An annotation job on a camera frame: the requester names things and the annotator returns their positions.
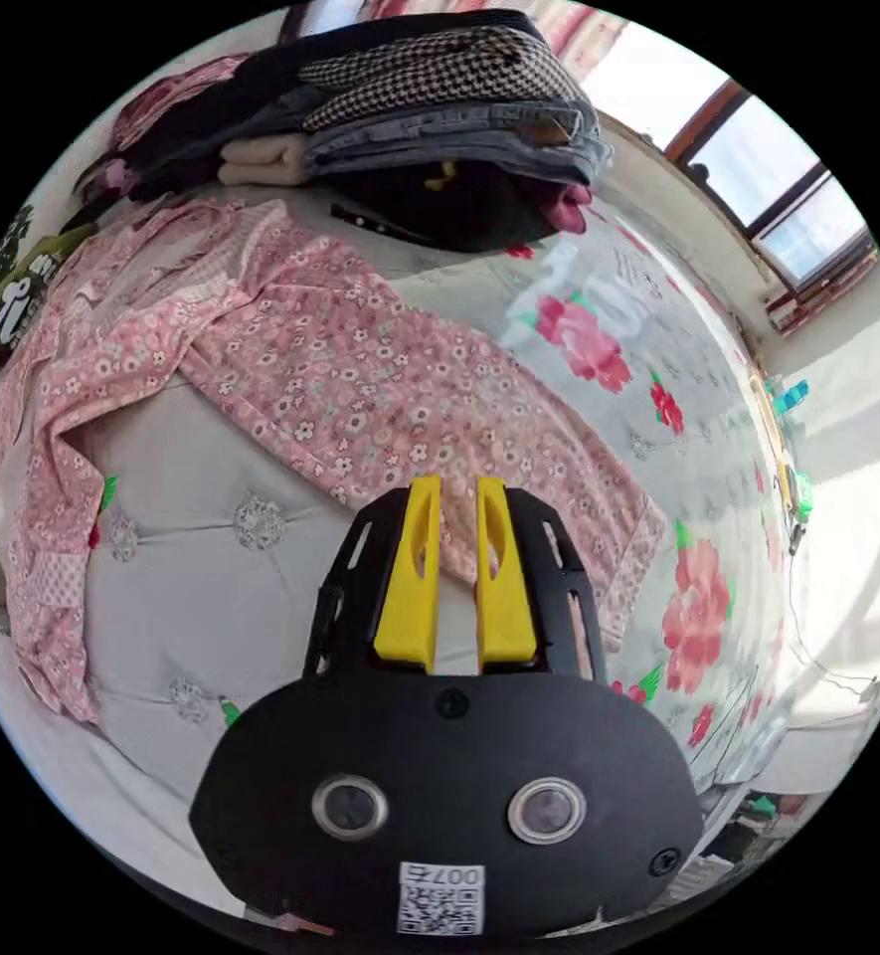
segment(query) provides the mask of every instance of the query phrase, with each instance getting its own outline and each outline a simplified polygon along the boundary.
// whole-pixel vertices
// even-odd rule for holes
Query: window
[[[727,80],[680,44],[628,23],[583,89],[596,108],[664,149]]]
[[[867,224],[829,175],[796,209],[756,240],[794,286],[826,269],[867,233]]]
[[[708,170],[708,189],[749,226],[819,164],[769,106],[750,96],[687,160]]]

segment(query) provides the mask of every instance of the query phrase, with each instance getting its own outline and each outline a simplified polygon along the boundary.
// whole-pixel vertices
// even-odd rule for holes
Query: cable
[[[812,729],[821,729],[824,726],[834,726],[837,729],[842,729],[844,726],[860,728],[864,722],[860,717],[865,713],[866,710],[857,710],[853,713],[844,713],[843,716],[829,716],[827,719],[818,720],[817,723],[802,723],[801,726],[789,726],[788,732],[803,733]]]
[[[826,667],[824,664],[820,663],[814,654],[807,648],[804,644],[804,641],[800,637],[800,623],[797,621],[797,610],[794,608],[794,560],[791,561],[791,566],[788,568],[788,603],[791,605],[791,613],[794,617],[794,637],[797,640],[797,643],[800,645],[800,648],[807,654],[807,658],[821,671],[824,673],[829,673],[830,677],[837,677],[838,679],[856,679],[866,682],[868,686],[877,681],[876,676],[851,676],[845,673],[837,673],[834,670]],[[866,692],[866,687],[864,689],[854,689],[852,686],[846,686],[844,683],[838,683],[836,679],[825,676],[823,681],[825,683],[832,683],[834,686],[837,686],[840,689],[846,690],[848,693],[853,693],[858,699]]]

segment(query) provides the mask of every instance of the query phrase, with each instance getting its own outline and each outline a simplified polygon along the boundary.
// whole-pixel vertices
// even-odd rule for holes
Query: qr code
[[[482,865],[403,862],[397,931],[405,935],[480,935],[484,883]]]

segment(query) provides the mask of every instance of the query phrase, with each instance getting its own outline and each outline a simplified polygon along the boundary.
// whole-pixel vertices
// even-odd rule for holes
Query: pink clothing
[[[219,57],[193,70],[162,77],[121,108],[111,130],[111,145],[115,149],[127,149],[172,106],[230,79],[248,55]]]
[[[487,336],[408,308],[349,247],[295,226],[282,201],[203,200],[140,210],[89,239],[0,384],[0,469],[31,428],[0,540],[12,636],[55,710],[97,719],[83,626],[103,477],[66,432],[149,397],[175,370],[351,508],[440,474],[442,561],[465,580],[473,476],[540,495],[576,541],[600,624],[621,636],[664,520],[601,439]]]

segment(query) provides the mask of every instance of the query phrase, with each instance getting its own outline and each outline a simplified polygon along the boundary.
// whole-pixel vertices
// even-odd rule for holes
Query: curtain
[[[615,45],[627,20],[570,0],[367,0],[361,19],[418,13],[519,10],[580,83]]]

